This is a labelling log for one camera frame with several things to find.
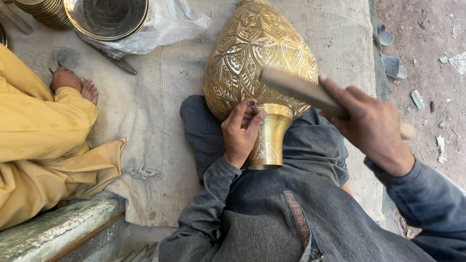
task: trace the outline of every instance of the person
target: person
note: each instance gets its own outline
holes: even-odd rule
[[[59,67],[50,89],[0,45],[0,230],[60,200],[88,199],[121,176],[125,138],[89,150],[98,92]]]
[[[268,171],[244,166],[264,116],[252,115],[250,99],[221,125],[203,97],[183,102],[205,188],[160,243],[159,261],[466,261],[466,196],[413,156],[396,107],[325,75],[320,83],[350,120],[311,107],[285,134],[283,167]],[[406,222],[422,228],[414,239],[380,228],[341,189],[348,179],[343,137],[367,156]]]

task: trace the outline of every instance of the engraved brass vase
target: engraved brass vase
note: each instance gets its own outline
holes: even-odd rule
[[[310,105],[260,83],[264,66],[317,83],[317,63],[290,22],[264,0],[243,0],[214,43],[203,75],[211,112],[225,120],[246,98],[258,100],[267,114],[260,123],[249,169],[283,166],[283,136]]]

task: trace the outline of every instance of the gray sleeve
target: gray sleeve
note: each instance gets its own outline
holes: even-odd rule
[[[466,193],[445,175],[416,160],[401,178],[370,159],[364,163],[387,187],[401,215],[422,232],[412,241],[437,261],[466,261]]]
[[[215,232],[221,227],[220,218],[230,185],[241,171],[218,158],[204,173],[204,190],[184,208],[178,218],[178,229],[160,243],[159,261],[201,261],[212,256]]]

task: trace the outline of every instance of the gray slipper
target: gray slipper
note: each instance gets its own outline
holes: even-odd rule
[[[404,66],[400,66],[400,58],[380,54],[385,66],[385,74],[398,80],[403,80],[408,76],[408,71]]]
[[[380,43],[383,46],[389,46],[393,43],[393,35],[385,31],[385,24],[377,25],[377,33],[379,35]]]

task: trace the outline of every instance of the plastic bag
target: plastic bag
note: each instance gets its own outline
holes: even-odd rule
[[[151,0],[148,18],[133,35],[115,42],[100,41],[80,32],[86,42],[120,59],[127,54],[145,55],[160,45],[169,45],[184,39],[193,39],[211,24],[205,14],[193,14],[186,0]]]

